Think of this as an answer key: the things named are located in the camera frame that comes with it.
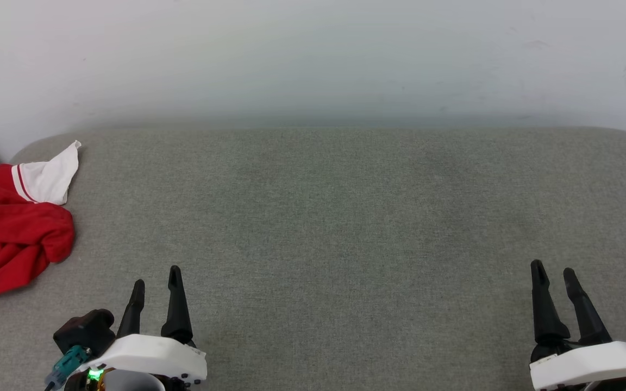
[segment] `green led light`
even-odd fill
[[[102,374],[103,374],[103,369],[98,369],[97,371],[94,371],[93,369],[89,369],[89,379],[98,381],[100,379],[100,375]]]

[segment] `white cloth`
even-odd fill
[[[23,163],[11,167],[14,186],[18,195],[32,203],[67,203],[67,189],[79,169],[79,153],[82,146],[74,141],[50,161]]]

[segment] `gray fabric surface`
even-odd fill
[[[626,132],[107,131],[15,162],[74,139],[74,251],[0,295],[0,390],[42,389],[57,327],[137,278],[158,335],[172,264],[215,391],[530,389],[534,258],[572,337],[565,267],[626,340]]]

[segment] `white stripe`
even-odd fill
[[[13,178],[13,186],[16,188],[16,193],[24,200],[32,203],[33,200],[28,198],[25,191],[23,191],[23,185],[21,185],[21,180],[18,178],[18,166],[11,166],[11,177]]]

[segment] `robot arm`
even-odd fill
[[[134,284],[117,336],[114,317],[94,310],[54,334],[65,356],[45,379],[46,391],[185,391],[206,379],[205,354],[196,348],[180,269],[171,267],[171,299],[161,336],[139,334],[144,282]]]
[[[581,332],[577,342],[568,340],[569,329],[559,320],[542,262],[531,263],[531,275],[537,344],[530,364],[533,388],[625,390],[626,342],[610,337],[574,270],[564,270],[564,282]]]

